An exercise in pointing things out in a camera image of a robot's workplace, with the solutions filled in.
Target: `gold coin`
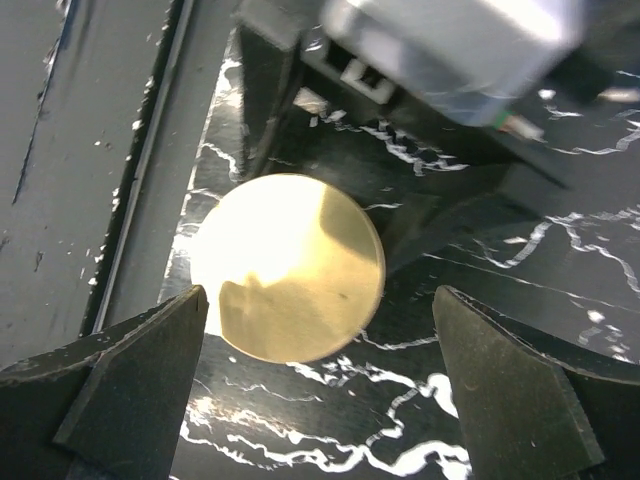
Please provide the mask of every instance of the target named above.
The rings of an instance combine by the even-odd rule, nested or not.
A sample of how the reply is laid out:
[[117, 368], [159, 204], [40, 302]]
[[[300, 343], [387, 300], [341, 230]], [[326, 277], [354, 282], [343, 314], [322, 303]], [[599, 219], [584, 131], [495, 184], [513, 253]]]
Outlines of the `gold coin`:
[[269, 362], [309, 362], [369, 323], [384, 287], [380, 238], [336, 188], [303, 175], [259, 177], [202, 223], [191, 280], [210, 302], [207, 332]]

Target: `brass disc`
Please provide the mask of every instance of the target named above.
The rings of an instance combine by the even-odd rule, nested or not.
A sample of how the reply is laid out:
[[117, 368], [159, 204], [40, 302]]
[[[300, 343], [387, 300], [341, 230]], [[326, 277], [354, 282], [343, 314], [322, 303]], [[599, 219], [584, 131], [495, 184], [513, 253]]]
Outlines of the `brass disc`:
[[375, 313], [384, 278], [366, 213], [303, 175], [268, 175], [232, 190], [191, 251], [192, 283], [210, 302], [207, 331], [276, 363], [317, 360], [353, 340]]

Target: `marble pattern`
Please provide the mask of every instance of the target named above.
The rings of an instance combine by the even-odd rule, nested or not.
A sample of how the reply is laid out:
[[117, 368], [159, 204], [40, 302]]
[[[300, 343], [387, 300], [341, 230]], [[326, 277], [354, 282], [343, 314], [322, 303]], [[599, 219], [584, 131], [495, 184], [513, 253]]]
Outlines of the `marble pattern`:
[[[241, 68], [232, 41], [203, 129], [160, 299], [189, 284], [190, 241], [234, 186], [243, 128]], [[633, 73], [619, 76], [640, 84]], [[589, 112], [560, 104], [551, 88], [538, 93], [536, 121], [550, 129], [548, 147], [558, 158], [636, 161], [640, 110], [606, 106], [604, 117], [594, 120]], [[330, 110], [308, 94], [297, 104], [288, 137], [271, 158], [273, 171], [296, 171], [336, 185], [360, 203], [377, 228], [401, 206], [402, 192], [417, 188], [426, 172], [467, 168], [385, 122], [353, 125], [346, 112]], [[578, 133], [579, 141], [575, 134], [554, 137], [554, 124], [578, 121], [606, 135]], [[600, 180], [602, 188], [606, 183]], [[387, 280], [379, 311], [366, 331], [323, 361], [266, 364], [207, 335], [172, 478], [312, 480], [329, 473], [347, 479], [472, 478], [431, 316], [435, 289], [454, 285], [506, 315], [636, 363], [639, 193], [626, 192], [622, 207], [602, 201], [602, 210], [574, 210], [569, 201], [538, 223], [506, 227], [425, 253]], [[586, 194], [589, 201], [604, 198], [597, 190]]]

